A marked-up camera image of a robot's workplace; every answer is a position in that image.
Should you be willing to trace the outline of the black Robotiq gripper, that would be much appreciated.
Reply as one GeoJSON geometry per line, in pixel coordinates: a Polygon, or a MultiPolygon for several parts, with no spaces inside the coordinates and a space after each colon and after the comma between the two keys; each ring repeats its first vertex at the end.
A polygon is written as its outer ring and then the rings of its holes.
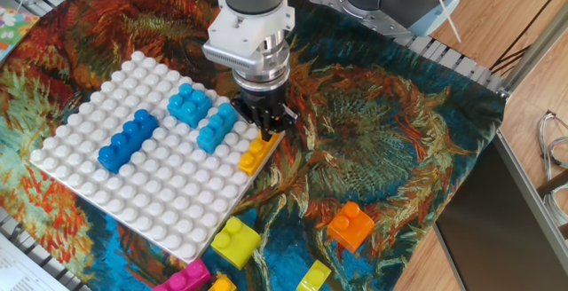
{"type": "Polygon", "coordinates": [[[274,90],[263,91],[241,88],[241,92],[231,100],[232,106],[242,116],[253,117],[265,142],[271,140],[272,132],[280,133],[296,124],[298,120],[298,113],[285,105],[286,88],[286,84],[274,90]]]}

